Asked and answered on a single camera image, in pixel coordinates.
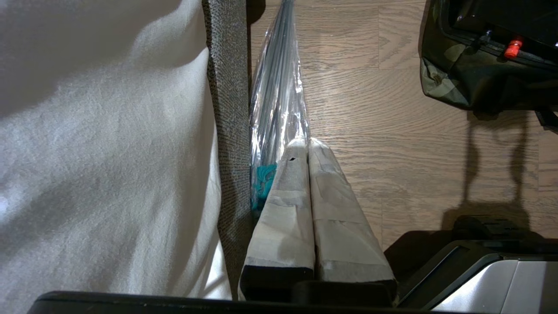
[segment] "red cap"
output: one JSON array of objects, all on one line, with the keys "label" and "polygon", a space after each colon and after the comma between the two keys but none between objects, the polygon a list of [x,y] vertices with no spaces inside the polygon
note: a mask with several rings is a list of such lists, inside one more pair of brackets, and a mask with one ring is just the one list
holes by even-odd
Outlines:
[{"label": "red cap", "polygon": [[508,59],[513,59],[517,57],[517,54],[519,54],[519,49],[521,48],[522,45],[523,45],[523,38],[518,36],[517,38],[509,42],[508,48],[506,49],[504,56]]}]

